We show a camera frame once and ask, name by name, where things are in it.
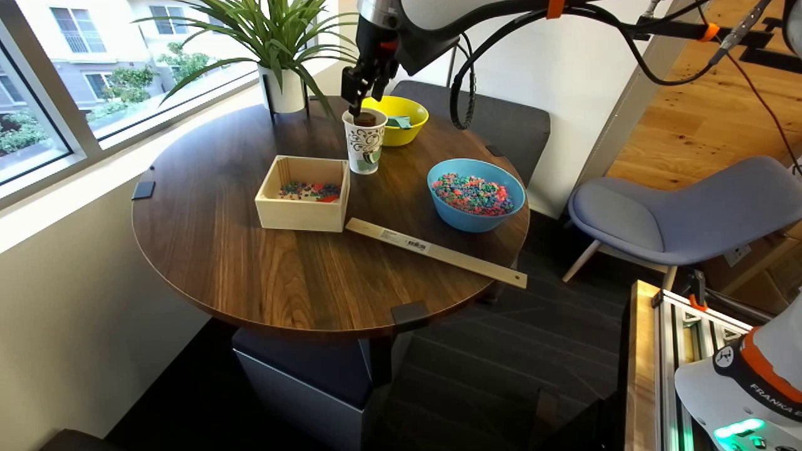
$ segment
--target wooden cabinet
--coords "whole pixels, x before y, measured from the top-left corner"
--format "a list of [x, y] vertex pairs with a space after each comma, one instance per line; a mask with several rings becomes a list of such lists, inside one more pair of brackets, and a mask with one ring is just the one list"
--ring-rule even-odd
[[802, 288], [802, 223], [749, 243], [737, 261], [703, 262], [703, 278], [724, 297], [780, 312]]

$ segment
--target wooden box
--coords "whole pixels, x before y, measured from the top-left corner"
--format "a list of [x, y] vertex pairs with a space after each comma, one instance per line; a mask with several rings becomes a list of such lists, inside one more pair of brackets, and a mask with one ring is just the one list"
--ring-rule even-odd
[[[288, 183], [337, 184], [335, 199], [282, 197]], [[340, 232], [350, 196], [347, 161], [276, 154], [254, 192], [261, 228]]]

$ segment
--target white pot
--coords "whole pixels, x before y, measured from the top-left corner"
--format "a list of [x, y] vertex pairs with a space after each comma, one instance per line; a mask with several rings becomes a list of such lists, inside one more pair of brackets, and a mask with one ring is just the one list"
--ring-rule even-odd
[[263, 73], [263, 93], [265, 93], [265, 105], [273, 105], [273, 113], [286, 114], [286, 113], [297, 113], [303, 109], [305, 89], [303, 80], [293, 70], [282, 70], [282, 85], [278, 85], [273, 70], [261, 70]]

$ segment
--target round wooden table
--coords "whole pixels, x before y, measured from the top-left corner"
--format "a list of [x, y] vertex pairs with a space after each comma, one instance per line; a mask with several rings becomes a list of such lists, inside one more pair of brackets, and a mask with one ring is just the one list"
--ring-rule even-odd
[[[345, 157], [342, 124], [315, 105], [273, 119], [253, 105], [183, 136], [142, 174], [155, 181], [155, 192], [133, 203], [134, 241], [155, 272], [202, 311], [282, 333], [385, 335], [493, 285], [347, 229], [261, 228], [253, 196], [278, 153]], [[425, 189], [425, 169], [445, 157], [493, 161], [516, 173], [474, 133], [431, 118], [410, 146], [384, 149], [375, 174], [350, 174], [347, 218], [513, 265], [529, 208], [491, 232], [449, 228]]]

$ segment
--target windowsill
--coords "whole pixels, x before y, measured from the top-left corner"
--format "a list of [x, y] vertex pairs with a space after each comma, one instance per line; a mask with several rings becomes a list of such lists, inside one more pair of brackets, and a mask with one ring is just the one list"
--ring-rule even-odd
[[246, 83], [231, 95], [198, 99], [192, 105], [176, 108], [171, 118], [157, 118], [157, 123], [149, 124], [142, 123], [137, 133], [145, 138], [140, 139], [128, 143], [125, 138], [114, 138], [118, 143], [105, 143], [105, 147], [113, 146], [120, 149], [0, 211], [0, 253], [31, 237], [99, 196], [130, 183], [147, 169], [149, 162], [171, 147], [171, 143], [192, 127], [254, 102], [261, 102], [258, 85]]

